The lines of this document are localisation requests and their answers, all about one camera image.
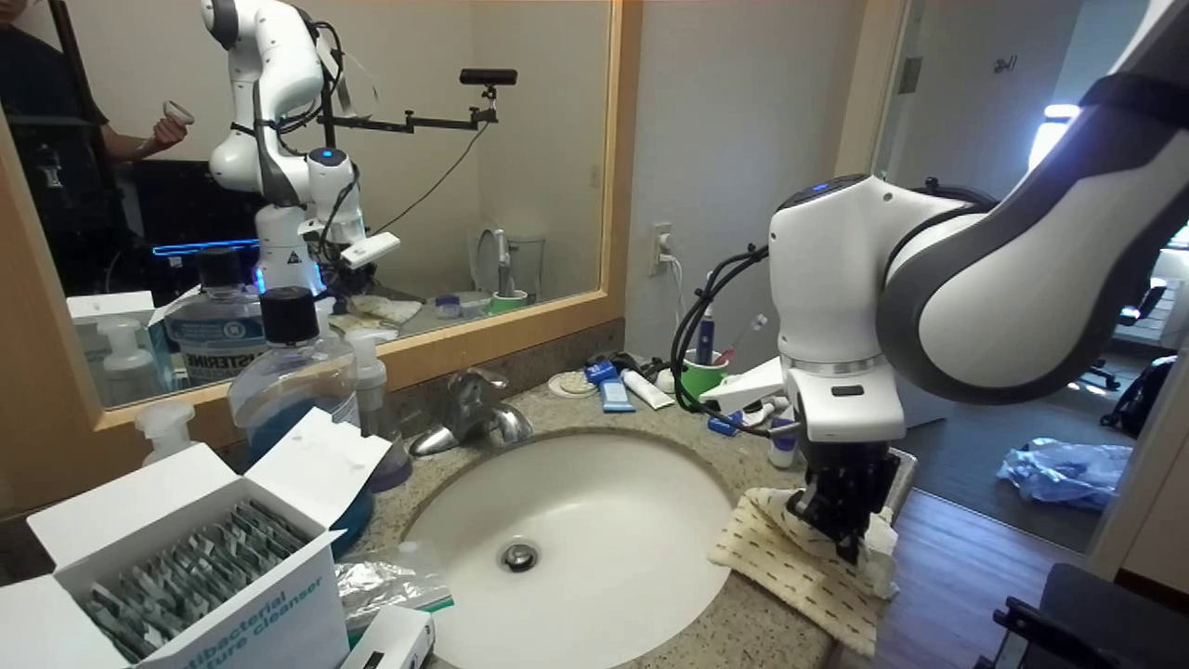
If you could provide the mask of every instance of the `cardboard box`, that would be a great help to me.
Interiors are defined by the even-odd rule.
[[[130,665],[82,612],[90,582],[176,547],[241,502],[264,502],[311,535],[296,555],[152,650],[140,665],[328,669],[345,656],[345,612],[328,530],[369,482],[391,443],[359,438],[311,410],[254,473],[234,474],[209,447],[188,447],[90,494],[28,516],[54,560],[51,576],[0,590],[0,665]]]

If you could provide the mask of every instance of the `hand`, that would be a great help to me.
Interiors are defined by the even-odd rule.
[[[184,137],[184,127],[172,114],[163,114],[155,127],[152,127],[152,144],[155,147],[172,147]]]

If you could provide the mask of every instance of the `bag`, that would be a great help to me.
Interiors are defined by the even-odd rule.
[[[1102,514],[1124,474],[1128,454],[1128,447],[1033,438],[1005,450],[998,479],[1014,482],[1029,502]]]
[[[1148,414],[1166,384],[1166,371],[1178,364],[1178,357],[1154,357],[1116,400],[1116,410],[1100,421],[1109,431],[1140,435],[1148,425]]]

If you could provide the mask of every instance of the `robotic arm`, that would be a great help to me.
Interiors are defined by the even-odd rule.
[[[365,229],[356,162],[337,147],[299,155],[282,144],[286,130],[323,111],[328,72],[304,15],[286,0],[204,0],[202,11],[225,49],[234,90],[229,132],[213,151],[214,182],[264,193],[273,208],[304,208],[304,227],[293,235],[328,235],[349,270],[391,254],[392,235]]]
[[[895,371],[963,400],[1024,400],[1095,360],[1189,219],[1189,4],[1159,4],[1077,124],[1004,203],[879,178],[821,182],[768,227],[780,357],[702,394],[787,391],[807,443],[795,516],[862,560],[895,479]]]

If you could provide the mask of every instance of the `blue object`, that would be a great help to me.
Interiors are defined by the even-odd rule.
[[[602,394],[602,414],[634,414],[622,367],[613,360],[598,360],[587,367],[587,384]]]
[[[587,367],[587,384],[602,385],[604,379],[622,379],[622,367],[613,360],[598,360]]]
[[[1124,474],[1128,454],[1128,447],[1033,438],[1005,450],[998,479],[1014,482],[1029,502],[1102,514]]]
[[[773,447],[775,447],[780,454],[792,454],[792,450],[795,450],[795,421],[775,415],[773,427],[768,427],[768,435],[773,435]]]
[[[702,324],[697,324],[696,360],[697,364],[714,364],[714,313],[711,307],[702,313]]]
[[[711,415],[707,427],[732,438],[738,431],[742,415],[732,414],[732,415]]]

